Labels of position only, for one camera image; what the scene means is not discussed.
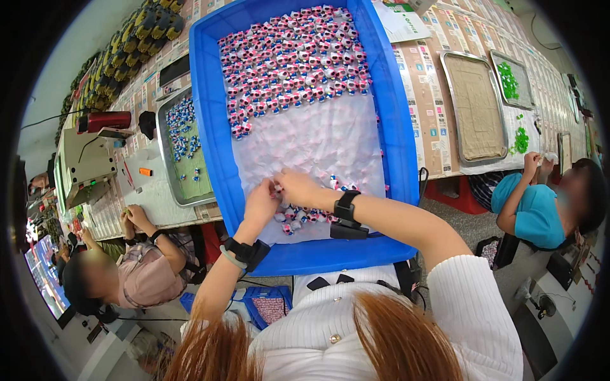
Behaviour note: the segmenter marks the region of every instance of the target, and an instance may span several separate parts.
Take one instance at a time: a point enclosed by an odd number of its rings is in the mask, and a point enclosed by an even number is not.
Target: pink shirt
[[[169,302],[186,284],[174,275],[170,262],[159,248],[138,243],[130,247],[118,267],[119,307],[142,308]]]

